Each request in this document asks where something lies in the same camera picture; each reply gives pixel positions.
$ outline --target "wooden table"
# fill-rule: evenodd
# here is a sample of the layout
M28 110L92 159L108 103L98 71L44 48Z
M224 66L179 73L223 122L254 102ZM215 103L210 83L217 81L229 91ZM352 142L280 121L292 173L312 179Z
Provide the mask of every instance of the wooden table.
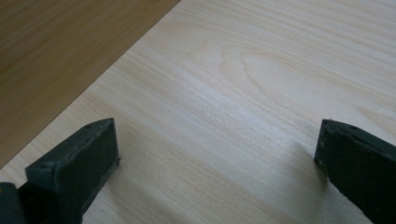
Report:
M0 181L109 117L122 160L84 223L370 223L313 156L322 119L396 145L396 4L182 0Z

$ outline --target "wood grain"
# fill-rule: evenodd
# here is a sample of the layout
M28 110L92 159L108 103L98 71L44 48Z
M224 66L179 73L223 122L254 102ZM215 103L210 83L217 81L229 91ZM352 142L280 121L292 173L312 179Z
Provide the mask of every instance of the wood grain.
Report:
M0 167L176 3L2 1Z
M313 163L322 119L396 145L392 1L183 0L0 171L116 119L84 223L370 223Z

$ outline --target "darker wooden surface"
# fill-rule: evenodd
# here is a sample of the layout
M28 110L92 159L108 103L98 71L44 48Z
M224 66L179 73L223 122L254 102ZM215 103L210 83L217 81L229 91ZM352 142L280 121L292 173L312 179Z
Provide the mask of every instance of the darker wooden surface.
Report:
M0 167L176 3L2 1Z

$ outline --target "light wooden surface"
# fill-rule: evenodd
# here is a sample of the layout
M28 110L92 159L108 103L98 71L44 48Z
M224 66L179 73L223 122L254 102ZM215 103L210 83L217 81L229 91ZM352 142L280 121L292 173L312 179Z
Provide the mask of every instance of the light wooden surface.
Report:
M394 1L183 0L0 171L116 119L84 223L370 223L315 164L320 121L396 145Z
M0 1L0 167L177 0Z

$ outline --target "black object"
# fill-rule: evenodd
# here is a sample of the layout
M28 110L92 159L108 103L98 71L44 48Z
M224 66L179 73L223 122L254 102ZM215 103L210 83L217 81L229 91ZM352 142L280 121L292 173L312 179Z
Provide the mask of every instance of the black object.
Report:
M81 223L119 162L114 119L84 126L28 166L18 190L0 183L0 223Z
M324 119L315 164L374 223L396 223L396 147Z

